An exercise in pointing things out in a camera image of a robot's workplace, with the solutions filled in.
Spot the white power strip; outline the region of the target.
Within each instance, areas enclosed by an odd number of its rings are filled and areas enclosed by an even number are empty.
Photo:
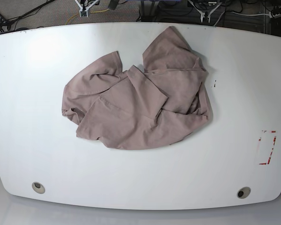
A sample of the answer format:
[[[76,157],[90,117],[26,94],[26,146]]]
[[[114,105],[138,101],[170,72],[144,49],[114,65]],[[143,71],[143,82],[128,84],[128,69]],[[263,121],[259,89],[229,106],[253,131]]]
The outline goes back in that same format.
[[[273,9],[271,10],[269,14],[270,18],[279,18],[281,17],[281,3],[278,5],[274,5]]]

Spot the right table grommet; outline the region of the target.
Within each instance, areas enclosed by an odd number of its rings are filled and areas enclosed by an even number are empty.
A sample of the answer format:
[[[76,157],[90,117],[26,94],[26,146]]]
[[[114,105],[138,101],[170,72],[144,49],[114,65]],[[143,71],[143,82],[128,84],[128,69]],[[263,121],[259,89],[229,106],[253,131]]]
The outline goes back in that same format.
[[[250,193],[251,193],[250,187],[243,187],[237,192],[237,197],[239,199],[245,199],[250,195]]]

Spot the left table grommet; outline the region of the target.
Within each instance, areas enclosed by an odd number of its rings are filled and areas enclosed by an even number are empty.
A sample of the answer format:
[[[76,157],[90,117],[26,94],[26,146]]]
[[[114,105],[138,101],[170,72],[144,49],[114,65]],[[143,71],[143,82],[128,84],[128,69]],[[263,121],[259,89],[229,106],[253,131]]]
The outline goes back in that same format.
[[[38,194],[45,193],[45,187],[41,183],[38,183],[38,182],[32,183],[32,189]]]

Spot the red tape rectangle marking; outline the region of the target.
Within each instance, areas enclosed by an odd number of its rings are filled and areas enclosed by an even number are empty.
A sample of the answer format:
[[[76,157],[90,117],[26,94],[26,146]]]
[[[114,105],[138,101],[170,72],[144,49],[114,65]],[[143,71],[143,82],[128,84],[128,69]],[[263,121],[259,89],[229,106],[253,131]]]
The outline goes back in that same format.
[[[258,140],[257,147],[257,163],[258,165],[268,165],[270,163],[275,142],[277,131],[275,130],[262,130]]]

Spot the table grommet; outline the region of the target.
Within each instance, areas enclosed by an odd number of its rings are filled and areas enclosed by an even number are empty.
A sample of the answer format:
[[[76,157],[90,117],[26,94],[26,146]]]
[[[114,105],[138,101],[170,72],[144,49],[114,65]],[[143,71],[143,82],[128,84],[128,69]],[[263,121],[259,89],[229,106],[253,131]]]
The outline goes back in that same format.
[[[38,183],[38,182],[32,183],[32,189],[38,194],[45,193],[45,187],[41,183]]]
[[[237,197],[239,199],[245,199],[250,195],[250,193],[251,193],[250,187],[243,187],[237,192]]]

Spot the mauve T-shirt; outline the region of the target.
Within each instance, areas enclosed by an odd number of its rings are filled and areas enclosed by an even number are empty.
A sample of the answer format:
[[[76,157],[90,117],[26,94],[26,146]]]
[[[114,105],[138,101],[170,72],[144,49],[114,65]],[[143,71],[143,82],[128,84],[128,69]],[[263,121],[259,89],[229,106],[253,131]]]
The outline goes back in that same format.
[[[68,82],[61,112],[77,124],[77,137],[145,150],[179,142],[209,121],[208,73],[175,27],[147,47],[143,66],[123,70],[112,52]]]

